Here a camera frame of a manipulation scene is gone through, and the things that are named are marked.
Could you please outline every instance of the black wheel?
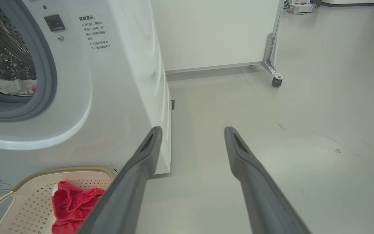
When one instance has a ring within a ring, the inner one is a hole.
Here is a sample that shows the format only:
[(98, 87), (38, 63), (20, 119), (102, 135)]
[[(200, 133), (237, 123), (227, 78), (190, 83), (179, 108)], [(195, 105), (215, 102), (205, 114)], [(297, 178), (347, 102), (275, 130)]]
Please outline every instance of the black wheel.
[(275, 77), (272, 79), (272, 86), (279, 87), (282, 84), (282, 80), (278, 80)]

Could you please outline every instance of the washing machine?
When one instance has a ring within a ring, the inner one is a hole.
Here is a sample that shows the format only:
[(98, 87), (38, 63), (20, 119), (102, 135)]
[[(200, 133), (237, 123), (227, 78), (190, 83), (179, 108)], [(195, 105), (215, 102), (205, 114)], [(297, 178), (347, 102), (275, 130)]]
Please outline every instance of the washing machine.
[(0, 0), (0, 187), (65, 166), (119, 173), (170, 93), (150, 0)]

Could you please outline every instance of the laundry basket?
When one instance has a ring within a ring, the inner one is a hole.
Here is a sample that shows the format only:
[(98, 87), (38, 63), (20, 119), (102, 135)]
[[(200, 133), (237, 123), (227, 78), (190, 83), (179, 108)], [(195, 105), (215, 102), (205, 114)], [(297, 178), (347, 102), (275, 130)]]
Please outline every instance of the laundry basket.
[(76, 188), (107, 190), (113, 173), (101, 167), (67, 167), (35, 173), (0, 197), (0, 204), (12, 197), (12, 203), (0, 221), (0, 233), (50, 234), (56, 221), (52, 206), (52, 188), (67, 181)]

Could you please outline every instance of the red cloth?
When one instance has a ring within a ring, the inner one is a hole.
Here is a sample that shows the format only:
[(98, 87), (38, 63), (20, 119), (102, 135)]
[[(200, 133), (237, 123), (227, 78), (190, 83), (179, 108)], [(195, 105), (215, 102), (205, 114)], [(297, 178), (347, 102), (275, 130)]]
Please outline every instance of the red cloth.
[(57, 218), (52, 226), (52, 233), (77, 233), (104, 192), (100, 188), (83, 191), (69, 182), (60, 181), (58, 190), (52, 197), (53, 210)]

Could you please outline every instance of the glossy floor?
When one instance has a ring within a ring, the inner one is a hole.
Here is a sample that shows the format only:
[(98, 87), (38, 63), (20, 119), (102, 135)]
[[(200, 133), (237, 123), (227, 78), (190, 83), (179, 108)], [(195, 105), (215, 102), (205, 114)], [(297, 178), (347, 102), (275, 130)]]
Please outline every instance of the glossy floor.
[(279, 33), (280, 88), (262, 67), (168, 75), (172, 171), (148, 181), (137, 233), (251, 233), (225, 126), (313, 233), (374, 233), (374, 6), (284, 12)]

